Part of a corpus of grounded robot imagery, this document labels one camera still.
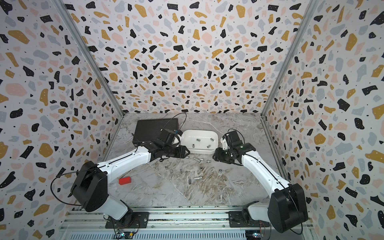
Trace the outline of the white plastic storage box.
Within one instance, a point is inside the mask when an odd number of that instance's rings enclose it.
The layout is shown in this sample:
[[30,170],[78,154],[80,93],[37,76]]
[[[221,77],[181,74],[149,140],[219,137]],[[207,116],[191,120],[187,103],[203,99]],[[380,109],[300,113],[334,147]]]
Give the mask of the white plastic storage box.
[[181,136],[181,145],[191,154],[213,155],[219,146],[219,137],[213,131],[186,130]]

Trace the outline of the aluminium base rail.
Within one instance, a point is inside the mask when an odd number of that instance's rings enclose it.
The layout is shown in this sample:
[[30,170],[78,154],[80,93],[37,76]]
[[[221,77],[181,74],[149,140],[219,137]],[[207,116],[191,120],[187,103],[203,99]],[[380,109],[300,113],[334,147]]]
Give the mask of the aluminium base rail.
[[135,208],[128,227],[108,229],[101,213],[71,211],[59,230],[60,240],[316,240],[310,221],[282,234],[268,222],[246,223],[241,208]]

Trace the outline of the red block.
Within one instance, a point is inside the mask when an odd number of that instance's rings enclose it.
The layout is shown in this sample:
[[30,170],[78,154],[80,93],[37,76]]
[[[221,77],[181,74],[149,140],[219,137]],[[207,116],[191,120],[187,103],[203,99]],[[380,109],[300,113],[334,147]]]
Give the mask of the red block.
[[130,184],[131,182],[132,182],[131,177],[124,177],[124,178],[119,179],[119,185],[121,185],[121,186]]

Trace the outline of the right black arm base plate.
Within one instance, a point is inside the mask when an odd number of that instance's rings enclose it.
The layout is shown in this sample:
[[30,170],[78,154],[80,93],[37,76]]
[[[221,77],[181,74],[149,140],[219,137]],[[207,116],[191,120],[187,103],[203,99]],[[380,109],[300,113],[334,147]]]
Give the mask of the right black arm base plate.
[[229,223],[231,228],[264,228],[270,227],[270,223],[260,220],[253,220],[245,210],[230,211]]

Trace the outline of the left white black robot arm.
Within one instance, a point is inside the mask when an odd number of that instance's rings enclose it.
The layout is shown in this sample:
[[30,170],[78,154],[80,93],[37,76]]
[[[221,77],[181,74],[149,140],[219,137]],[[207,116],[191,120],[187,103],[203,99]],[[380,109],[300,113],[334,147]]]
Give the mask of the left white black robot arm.
[[99,212],[123,226],[133,221],[133,211],[109,194],[110,182],[128,171],[154,160],[170,157],[183,159],[190,154],[181,144],[182,131],[162,129],[155,141],[141,142],[137,148],[114,159],[95,164],[84,163],[71,188],[72,195],[87,212]]

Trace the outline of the black tool case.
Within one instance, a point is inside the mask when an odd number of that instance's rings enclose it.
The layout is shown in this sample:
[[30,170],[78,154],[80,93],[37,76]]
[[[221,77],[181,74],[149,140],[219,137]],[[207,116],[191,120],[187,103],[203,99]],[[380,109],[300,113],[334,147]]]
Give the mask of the black tool case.
[[178,130],[178,119],[150,119],[138,120],[133,137],[134,146],[142,142],[155,141],[161,133],[161,129]]

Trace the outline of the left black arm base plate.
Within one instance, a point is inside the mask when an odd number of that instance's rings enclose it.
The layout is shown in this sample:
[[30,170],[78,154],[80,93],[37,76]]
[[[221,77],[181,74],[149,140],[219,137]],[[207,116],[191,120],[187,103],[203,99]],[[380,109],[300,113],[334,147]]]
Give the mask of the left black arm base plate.
[[120,220],[108,217],[106,229],[145,229],[148,224],[149,212],[128,212]]

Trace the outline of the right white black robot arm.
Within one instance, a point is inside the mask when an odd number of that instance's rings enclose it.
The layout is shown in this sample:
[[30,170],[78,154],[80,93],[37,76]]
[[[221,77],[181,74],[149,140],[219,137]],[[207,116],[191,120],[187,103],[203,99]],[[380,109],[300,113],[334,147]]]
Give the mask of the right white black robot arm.
[[277,232],[284,233],[309,219],[305,192],[299,184],[291,184],[274,171],[253,145],[243,143],[237,131],[224,134],[221,143],[213,159],[247,168],[269,194],[269,203],[254,201],[243,207],[242,218],[246,225],[268,222]]

